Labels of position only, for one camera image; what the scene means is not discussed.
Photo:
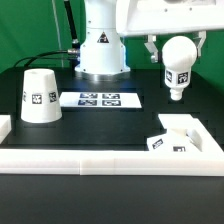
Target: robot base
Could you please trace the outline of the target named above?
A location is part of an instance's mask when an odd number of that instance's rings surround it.
[[[128,79],[130,77],[130,69],[125,72],[116,74],[92,74],[87,72],[75,71],[75,76],[82,79],[88,79],[91,81],[118,81],[121,79]]]

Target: white block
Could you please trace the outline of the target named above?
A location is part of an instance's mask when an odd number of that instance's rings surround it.
[[[0,144],[11,131],[10,115],[0,115]]]

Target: white foam piece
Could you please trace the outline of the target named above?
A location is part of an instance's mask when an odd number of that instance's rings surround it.
[[[198,151],[1,149],[0,173],[224,176],[224,153],[198,119],[189,131]]]
[[[0,144],[11,131],[10,115],[0,115]]]

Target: black cable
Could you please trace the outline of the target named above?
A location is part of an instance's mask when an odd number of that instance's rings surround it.
[[[50,52],[46,52],[46,53],[42,53],[39,54],[35,57],[32,57],[25,65],[24,67],[28,67],[33,61],[35,61],[37,58],[41,58],[41,57],[45,57],[48,55],[54,55],[54,54],[67,54],[68,51],[67,50],[59,50],[59,51],[50,51]]]
[[[48,59],[48,60],[74,60],[74,58],[49,58],[49,57],[26,57],[26,58],[22,58],[20,59],[19,61],[17,61],[13,67],[17,67],[17,65],[22,62],[22,61],[25,61],[25,60],[28,60],[28,59],[34,59],[35,60],[38,60],[38,59]]]
[[[71,37],[72,37],[72,40],[73,40],[72,47],[73,48],[79,48],[80,44],[79,44],[77,33],[76,33],[76,28],[75,28],[75,23],[74,23],[74,18],[73,18],[73,14],[72,14],[70,1],[69,0],[64,0],[64,5],[65,5],[66,12],[67,12]]]

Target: printed marker sheet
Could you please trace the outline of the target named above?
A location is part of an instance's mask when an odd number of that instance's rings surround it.
[[[137,93],[62,92],[61,107],[141,108]]]

